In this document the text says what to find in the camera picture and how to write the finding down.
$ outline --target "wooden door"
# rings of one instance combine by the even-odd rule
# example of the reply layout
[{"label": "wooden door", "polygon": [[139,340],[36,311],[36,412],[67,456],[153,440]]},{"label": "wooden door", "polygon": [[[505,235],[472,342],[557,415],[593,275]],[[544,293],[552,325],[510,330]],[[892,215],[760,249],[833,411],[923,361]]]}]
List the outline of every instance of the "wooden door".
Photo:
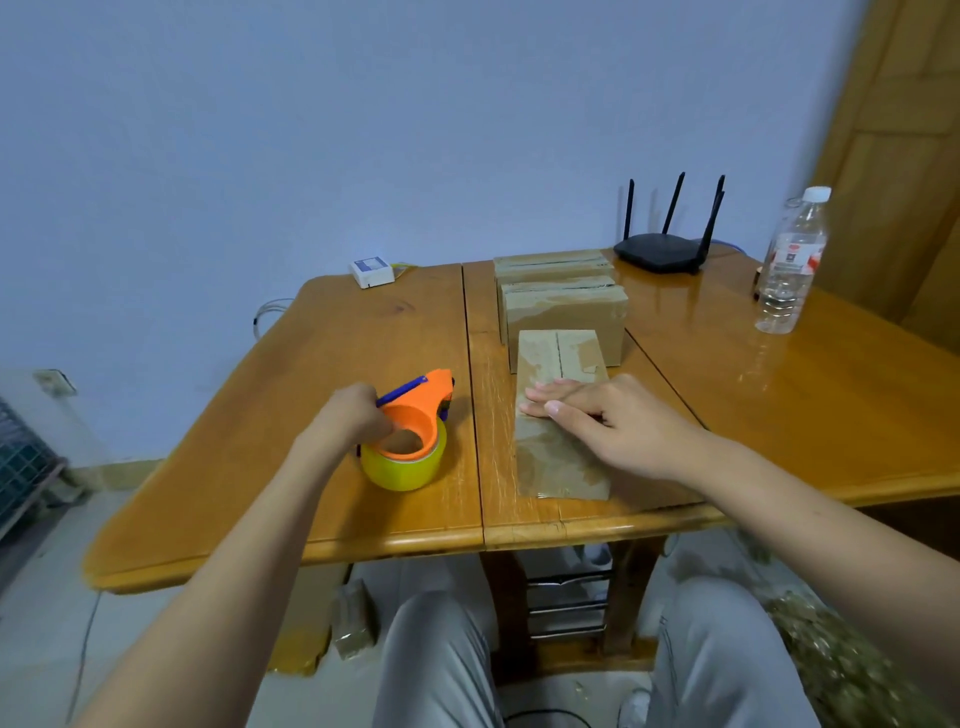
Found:
[{"label": "wooden door", "polygon": [[817,284],[960,352],[960,0],[875,0],[814,183]]}]

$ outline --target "black router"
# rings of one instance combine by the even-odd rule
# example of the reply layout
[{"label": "black router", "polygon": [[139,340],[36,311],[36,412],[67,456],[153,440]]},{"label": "black router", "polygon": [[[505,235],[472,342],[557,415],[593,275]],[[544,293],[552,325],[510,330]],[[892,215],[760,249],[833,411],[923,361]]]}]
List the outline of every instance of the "black router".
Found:
[{"label": "black router", "polygon": [[716,194],[713,195],[713,210],[707,221],[707,228],[700,240],[687,240],[679,235],[671,235],[670,220],[673,219],[673,210],[680,197],[680,188],[684,185],[686,172],[681,172],[677,178],[677,186],[673,190],[673,199],[670,209],[667,210],[666,220],[663,221],[663,231],[645,232],[641,235],[630,235],[630,217],[634,210],[634,181],[630,180],[630,191],[627,193],[627,219],[623,224],[623,240],[613,246],[617,255],[628,263],[651,273],[689,273],[695,274],[700,270],[707,259],[710,250],[710,239],[713,237],[713,223],[716,222],[720,203],[723,201],[723,182],[727,177],[720,175]]}]

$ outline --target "leg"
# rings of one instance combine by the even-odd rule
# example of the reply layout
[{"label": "leg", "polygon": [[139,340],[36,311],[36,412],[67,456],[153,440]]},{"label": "leg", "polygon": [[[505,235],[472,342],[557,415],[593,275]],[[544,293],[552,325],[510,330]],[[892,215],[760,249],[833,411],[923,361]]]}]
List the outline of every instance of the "leg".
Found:
[{"label": "leg", "polygon": [[487,641],[460,603],[425,592],[400,607],[387,635],[373,728],[500,728]]},{"label": "leg", "polygon": [[685,581],[660,623],[651,728],[820,724],[777,628],[743,587]]}]

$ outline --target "wall socket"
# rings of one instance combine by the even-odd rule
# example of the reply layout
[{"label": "wall socket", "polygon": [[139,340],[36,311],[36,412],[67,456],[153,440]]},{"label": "wall socket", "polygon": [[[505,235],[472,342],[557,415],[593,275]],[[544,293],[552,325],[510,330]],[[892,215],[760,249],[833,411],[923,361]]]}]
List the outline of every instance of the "wall socket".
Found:
[{"label": "wall socket", "polygon": [[77,388],[59,369],[35,369],[34,379],[40,385],[40,389],[55,399],[73,397],[77,394]]}]

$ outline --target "white bottle cap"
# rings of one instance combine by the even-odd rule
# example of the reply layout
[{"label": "white bottle cap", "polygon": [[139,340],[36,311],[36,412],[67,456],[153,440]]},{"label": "white bottle cap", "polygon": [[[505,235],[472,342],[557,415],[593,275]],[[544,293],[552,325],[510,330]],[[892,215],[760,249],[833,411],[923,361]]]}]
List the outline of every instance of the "white bottle cap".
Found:
[{"label": "white bottle cap", "polygon": [[804,190],[805,203],[825,203],[829,199],[829,187],[808,187]]}]

